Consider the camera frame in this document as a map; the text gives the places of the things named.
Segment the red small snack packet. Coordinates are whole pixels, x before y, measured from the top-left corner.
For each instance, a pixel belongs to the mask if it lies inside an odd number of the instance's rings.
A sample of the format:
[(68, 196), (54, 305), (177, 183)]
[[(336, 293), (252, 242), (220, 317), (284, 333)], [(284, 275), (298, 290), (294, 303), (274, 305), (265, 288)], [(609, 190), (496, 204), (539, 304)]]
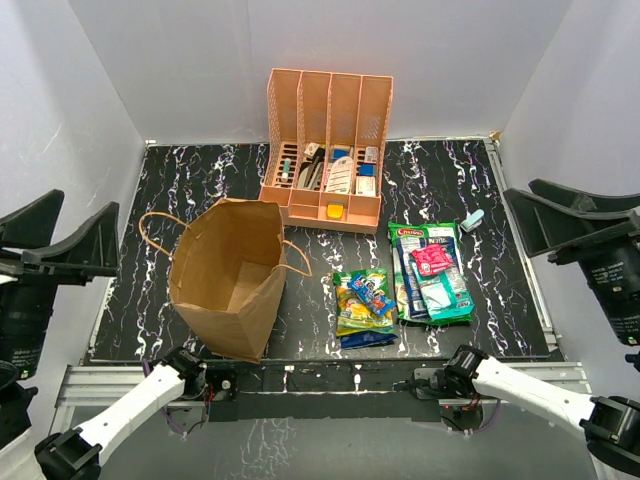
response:
[(452, 258), (440, 244), (429, 244), (411, 252), (418, 273), (422, 277), (438, 275), (453, 264)]

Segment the teal candy snack bag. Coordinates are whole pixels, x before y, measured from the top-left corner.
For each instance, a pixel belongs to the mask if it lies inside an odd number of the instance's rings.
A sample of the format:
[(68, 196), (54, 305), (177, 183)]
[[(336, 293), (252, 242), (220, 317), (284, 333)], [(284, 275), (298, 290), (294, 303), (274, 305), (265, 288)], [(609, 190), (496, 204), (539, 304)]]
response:
[(421, 279), (419, 289), (430, 317), (430, 325), (471, 321), (474, 302), (463, 277), (456, 269)]

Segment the green chips bag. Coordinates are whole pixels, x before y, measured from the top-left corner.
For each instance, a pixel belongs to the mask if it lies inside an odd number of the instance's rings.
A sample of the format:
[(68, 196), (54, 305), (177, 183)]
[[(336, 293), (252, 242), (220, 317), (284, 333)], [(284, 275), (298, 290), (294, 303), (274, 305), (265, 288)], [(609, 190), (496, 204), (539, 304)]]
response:
[(456, 243), (456, 252), (457, 252), (459, 270), (462, 275), (460, 262), (459, 262), (459, 255), (458, 255), (458, 245), (457, 245), (457, 237), (455, 232), (455, 225), (453, 223), (438, 223), (438, 224), (423, 224), (418, 226), (412, 226), (412, 225), (404, 225), (404, 224), (398, 224), (398, 223), (390, 223), (388, 225), (388, 231), (389, 231), (389, 238), (391, 241), (391, 252), (393, 256), (393, 277), (394, 277), (396, 302), (398, 304), (398, 317), (402, 321), (412, 322), (412, 321), (407, 321), (405, 319), (405, 315), (408, 313), (408, 309), (407, 309), (408, 297), (407, 297), (405, 285), (403, 282), (401, 265), (399, 263), (398, 254), (396, 253), (396, 249), (395, 249), (396, 240), (404, 236), (415, 236), (415, 237), (451, 236), (453, 237)]

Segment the blue cookie snack bag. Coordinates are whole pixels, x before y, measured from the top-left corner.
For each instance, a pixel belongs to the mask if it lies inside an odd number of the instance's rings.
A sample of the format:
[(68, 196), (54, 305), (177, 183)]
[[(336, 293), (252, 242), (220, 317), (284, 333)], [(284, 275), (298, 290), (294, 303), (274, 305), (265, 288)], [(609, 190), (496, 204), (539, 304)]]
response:
[(403, 282), (408, 297), (408, 313), (405, 315), (405, 319), (407, 321), (425, 323), (428, 325), (430, 325), (428, 323), (430, 317), (428, 315), (427, 308), (422, 299), (419, 289), (419, 281), (428, 277), (422, 277), (418, 273), (416, 263), (411, 256), (411, 252), (416, 249), (426, 247), (429, 244), (442, 245), (453, 260), (453, 264), (445, 271), (449, 269), (456, 269), (461, 275), (457, 260), (456, 243), (454, 238), (451, 236), (404, 236), (396, 240), (395, 246), (396, 253), (398, 254), (399, 258), (399, 263), (401, 265)]

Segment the brown paper bag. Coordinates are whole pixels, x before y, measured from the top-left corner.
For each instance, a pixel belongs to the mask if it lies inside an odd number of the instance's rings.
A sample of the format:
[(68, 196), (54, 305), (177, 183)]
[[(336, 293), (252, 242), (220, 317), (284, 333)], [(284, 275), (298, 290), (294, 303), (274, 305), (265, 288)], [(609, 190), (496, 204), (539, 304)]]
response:
[(222, 198), (182, 226), (166, 254), (174, 309), (211, 353), (260, 363), (293, 269), (279, 205)]

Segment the blue chocolate candy packet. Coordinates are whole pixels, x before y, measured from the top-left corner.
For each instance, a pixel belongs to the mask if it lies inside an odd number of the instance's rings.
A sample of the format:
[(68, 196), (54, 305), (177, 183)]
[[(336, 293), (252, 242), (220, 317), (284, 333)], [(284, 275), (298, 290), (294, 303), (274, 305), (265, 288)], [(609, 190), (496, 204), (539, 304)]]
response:
[(376, 316), (383, 317), (396, 306), (396, 302), (386, 293), (387, 273), (383, 269), (354, 273), (348, 281), (348, 287)]

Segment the green fruit candy bag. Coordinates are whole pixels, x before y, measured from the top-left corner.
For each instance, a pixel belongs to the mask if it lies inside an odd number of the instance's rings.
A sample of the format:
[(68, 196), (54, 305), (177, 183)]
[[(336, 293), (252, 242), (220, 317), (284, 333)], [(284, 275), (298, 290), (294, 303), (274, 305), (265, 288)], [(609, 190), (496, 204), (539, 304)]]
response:
[(384, 317), (376, 316), (348, 287), (351, 278), (359, 274), (373, 284), (375, 291), (389, 297), (388, 274), (384, 268), (334, 272), (332, 280), (336, 289), (337, 336), (346, 337), (361, 332), (393, 333), (392, 312), (387, 312)]

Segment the blue sea salt chips bag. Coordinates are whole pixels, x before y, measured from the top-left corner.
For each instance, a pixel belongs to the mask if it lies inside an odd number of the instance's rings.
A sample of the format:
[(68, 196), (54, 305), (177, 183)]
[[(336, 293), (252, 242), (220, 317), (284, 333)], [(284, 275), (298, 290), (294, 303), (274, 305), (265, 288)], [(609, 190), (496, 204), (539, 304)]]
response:
[(373, 331), (357, 332), (340, 338), (341, 348), (345, 350), (392, 344), (397, 336), (393, 333)]

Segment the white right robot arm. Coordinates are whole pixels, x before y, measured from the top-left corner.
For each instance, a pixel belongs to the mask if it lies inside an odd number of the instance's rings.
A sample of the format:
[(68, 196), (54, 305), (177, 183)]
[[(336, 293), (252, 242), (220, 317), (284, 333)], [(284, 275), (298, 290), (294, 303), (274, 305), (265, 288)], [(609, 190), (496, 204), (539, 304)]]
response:
[[(542, 179), (504, 198), (530, 258), (576, 263), (616, 338), (639, 344), (639, 197), (597, 195)], [(565, 390), (461, 345), (441, 369), (416, 369), (395, 390), (417, 399), (491, 397), (507, 401), (583, 439), (617, 471), (639, 474), (639, 404), (621, 396)]]

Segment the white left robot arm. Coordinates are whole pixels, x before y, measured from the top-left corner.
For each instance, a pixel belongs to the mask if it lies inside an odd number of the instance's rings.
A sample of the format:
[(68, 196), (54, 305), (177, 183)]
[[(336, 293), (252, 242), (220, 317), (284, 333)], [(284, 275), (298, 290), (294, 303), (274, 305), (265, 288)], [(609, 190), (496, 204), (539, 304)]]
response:
[(64, 193), (53, 189), (1, 219), (1, 476), (96, 479), (114, 451), (154, 414), (206, 387), (206, 365), (178, 347), (92, 419), (40, 442), (28, 408), (37, 395), (22, 381), (41, 358), (57, 291), (113, 277), (120, 266), (119, 205), (110, 202), (69, 237), (53, 242)]

